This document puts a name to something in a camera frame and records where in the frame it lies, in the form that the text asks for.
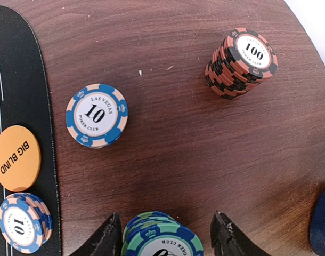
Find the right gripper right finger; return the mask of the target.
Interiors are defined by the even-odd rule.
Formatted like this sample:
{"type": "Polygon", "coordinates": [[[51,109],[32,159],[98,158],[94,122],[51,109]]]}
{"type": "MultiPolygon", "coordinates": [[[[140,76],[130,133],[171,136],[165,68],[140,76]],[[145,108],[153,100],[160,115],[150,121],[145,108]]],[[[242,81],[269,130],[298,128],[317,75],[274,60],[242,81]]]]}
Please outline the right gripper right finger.
{"type": "Polygon", "coordinates": [[[225,214],[215,211],[210,225],[211,247],[215,256],[270,256],[258,247],[225,214]]]}

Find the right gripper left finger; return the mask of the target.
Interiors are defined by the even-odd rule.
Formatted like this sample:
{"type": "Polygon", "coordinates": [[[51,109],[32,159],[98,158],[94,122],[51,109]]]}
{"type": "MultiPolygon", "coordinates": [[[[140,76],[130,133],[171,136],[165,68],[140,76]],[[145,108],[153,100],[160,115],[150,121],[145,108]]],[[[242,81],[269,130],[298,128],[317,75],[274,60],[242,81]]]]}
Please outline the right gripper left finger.
{"type": "Polygon", "coordinates": [[[120,256],[122,229],[120,216],[113,213],[71,256],[120,256]]]}

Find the orange big blind button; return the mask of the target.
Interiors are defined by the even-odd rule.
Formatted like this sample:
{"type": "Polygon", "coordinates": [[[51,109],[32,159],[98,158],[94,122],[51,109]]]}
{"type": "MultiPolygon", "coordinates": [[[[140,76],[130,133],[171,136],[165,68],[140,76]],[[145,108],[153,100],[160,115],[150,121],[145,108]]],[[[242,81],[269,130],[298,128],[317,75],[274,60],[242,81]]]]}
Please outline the orange big blind button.
{"type": "Polygon", "coordinates": [[[12,192],[30,188],[40,173],[42,156],[34,134],[12,125],[0,134],[0,184],[12,192]]]}

